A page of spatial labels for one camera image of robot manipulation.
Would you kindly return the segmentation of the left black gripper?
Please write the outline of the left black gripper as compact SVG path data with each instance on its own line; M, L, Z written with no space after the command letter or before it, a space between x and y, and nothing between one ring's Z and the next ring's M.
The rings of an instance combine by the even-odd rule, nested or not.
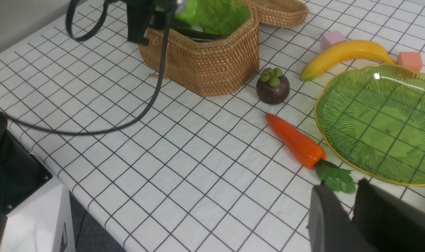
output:
M187 9L188 0L126 0L127 40L148 45L147 29L166 30L177 13Z

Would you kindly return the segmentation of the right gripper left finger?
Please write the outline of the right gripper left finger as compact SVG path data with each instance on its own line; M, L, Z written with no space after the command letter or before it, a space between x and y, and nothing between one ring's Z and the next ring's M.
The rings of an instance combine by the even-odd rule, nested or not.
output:
M315 185L311 192L308 232L312 252L376 252L350 221L334 192Z

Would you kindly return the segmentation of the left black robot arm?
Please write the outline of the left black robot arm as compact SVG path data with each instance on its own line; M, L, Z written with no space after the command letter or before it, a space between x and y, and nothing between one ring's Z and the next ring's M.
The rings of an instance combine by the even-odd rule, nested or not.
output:
M127 40L137 45L147 46L148 29L163 32L163 48L161 53L161 73L166 69L169 30L177 13L183 13L189 7L188 0L126 0L127 5ZM94 136L124 130L138 123L153 107L161 91L163 77L158 77L157 86L144 110L133 120L117 127L98 131L63 131L44 128L21 121L0 111L0 250L2 234L6 225L7 206L11 199L25 200L44 184L44 167L38 160L27 153L9 133L8 121L33 130L65 136Z

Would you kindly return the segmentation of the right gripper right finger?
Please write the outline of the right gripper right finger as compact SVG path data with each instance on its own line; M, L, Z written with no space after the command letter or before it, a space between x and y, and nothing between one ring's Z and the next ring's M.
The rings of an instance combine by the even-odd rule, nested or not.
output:
M358 182L352 221L376 252L425 252L425 213L367 179Z

